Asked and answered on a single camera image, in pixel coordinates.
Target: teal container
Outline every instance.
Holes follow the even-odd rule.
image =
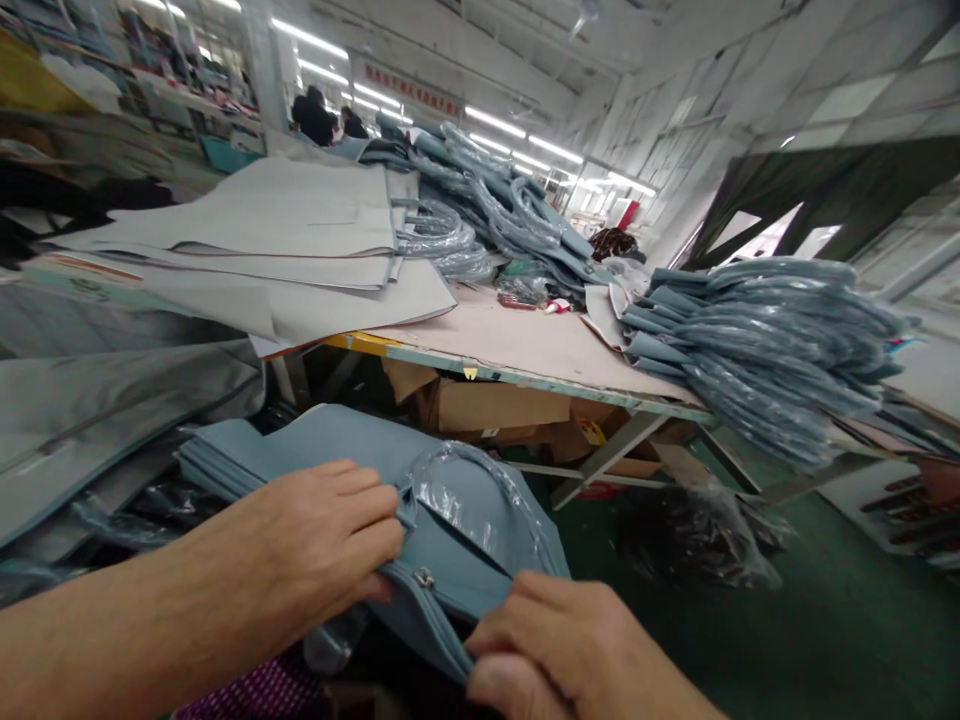
[[[235,173],[238,170],[243,170],[250,163],[263,157],[260,153],[239,150],[226,140],[209,135],[201,135],[200,142],[203,143],[203,149],[210,159],[210,164],[225,173]]]

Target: dark green curtain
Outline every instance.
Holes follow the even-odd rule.
[[[874,146],[853,172],[804,204],[775,254],[793,255],[814,228],[843,225],[817,257],[849,260],[917,198],[958,172],[960,137]]]
[[[847,260],[958,172],[957,136],[735,158],[684,267],[714,267],[800,203],[776,254],[795,253],[814,228],[843,225],[818,257]],[[710,250],[740,211],[760,221]]]

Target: red banner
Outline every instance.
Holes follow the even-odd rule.
[[[392,94],[399,95],[398,100],[401,102],[404,99],[412,100],[452,118],[460,119],[463,104],[451,95],[426,88],[415,80],[397,75],[369,61],[364,61],[364,74],[368,82],[376,83]]]

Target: purple fabric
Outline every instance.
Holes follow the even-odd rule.
[[[312,674],[295,645],[173,714],[173,720],[322,720],[333,717],[324,681]]]

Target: zipper pull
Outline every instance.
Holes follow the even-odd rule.
[[[433,579],[433,574],[427,570],[427,568],[420,568],[419,570],[413,571],[413,579],[417,581],[417,585],[422,588],[429,590],[433,587],[433,584],[436,582]]]

